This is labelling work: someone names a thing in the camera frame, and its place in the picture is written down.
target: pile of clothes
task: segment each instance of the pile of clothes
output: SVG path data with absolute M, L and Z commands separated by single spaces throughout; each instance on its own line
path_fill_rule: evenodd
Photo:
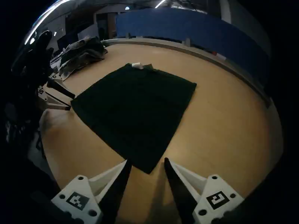
M 61 59 L 55 64 L 62 80 L 65 80 L 86 65 L 103 60 L 107 52 L 98 37 L 86 37 L 64 49 L 60 54 Z

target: green towel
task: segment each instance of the green towel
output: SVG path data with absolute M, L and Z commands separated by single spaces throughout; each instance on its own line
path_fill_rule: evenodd
M 149 174 L 174 135 L 195 87 L 196 83 L 151 65 L 137 69 L 126 64 L 93 84 L 71 105 L 113 150 Z

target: wall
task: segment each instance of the wall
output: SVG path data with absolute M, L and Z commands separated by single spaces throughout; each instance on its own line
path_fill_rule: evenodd
M 42 26 L 42 29 L 48 29 L 52 31 L 53 35 L 55 32 L 57 32 L 56 35 L 52 37 L 47 47 L 47 48 L 50 47 L 54 48 L 54 52 L 58 50 L 57 40 L 65 35 L 65 17 L 66 15 L 62 15 Z
M 151 36 L 185 41 L 215 51 L 246 70 L 262 85 L 269 74 L 269 57 L 257 43 L 231 24 L 191 10 L 142 9 L 117 15 L 117 36 Z
M 250 36 L 271 57 L 270 39 L 261 26 L 236 0 L 220 0 L 221 18 Z

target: desk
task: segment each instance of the desk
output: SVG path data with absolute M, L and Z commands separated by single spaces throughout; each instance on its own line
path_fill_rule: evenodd
M 243 81 L 200 58 L 153 46 L 117 44 L 105 60 L 71 75 L 64 84 L 76 95 L 126 63 L 141 62 L 197 83 L 191 102 L 160 162 L 148 175 L 132 167 L 116 223 L 179 223 L 164 171 L 164 157 L 207 177 L 219 174 L 241 196 L 266 177 L 283 150 L 275 106 Z M 69 102 L 51 89 L 49 93 Z M 74 113 L 47 110 L 41 119 L 45 155 L 58 185 L 78 174 L 89 178 L 123 158 Z

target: white object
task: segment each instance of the white object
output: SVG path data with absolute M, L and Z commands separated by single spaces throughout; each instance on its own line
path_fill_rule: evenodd
M 169 162 L 197 201 L 197 206 L 192 214 L 195 223 L 210 224 L 213 219 L 220 219 L 225 212 L 233 210 L 244 200 L 219 175 L 215 174 L 204 178 L 172 161 Z
M 30 44 L 33 44 L 33 42 L 35 41 L 35 39 L 34 38 L 31 38 L 31 40 L 30 40 Z
M 69 212 L 73 219 L 81 219 L 85 224 L 99 223 L 103 213 L 98 203 L 114 183 L 126 162 L 127 160 L 91 179 L 78 175 L 51 201 L 60 210 Z
M 97 24 L 93 24 L 86 29 L 82 30 L 78 35 L 78 40 L 82 40 L 86 37 L 92 38 L 92 37 L 99 37 L 99 28 Z
M 132 63 L 132 67 L 133 68 L 138 68 L 138 69 L 143 69 L 143 65 L 140 62 Z
M 161 2 L 159 2 L 159 4 L 155 7 L 155 9 L 157 8 L 157 7 L 159 7 L 163 2 L 165 2 L 166 0 L 162 0 Z
M 52 96 L 48 95 L 42 86 L 38 87 L 38 106 L 42 110 L 57 109 L 57 110 L 69 110 L 68 105 L 61 103 Z

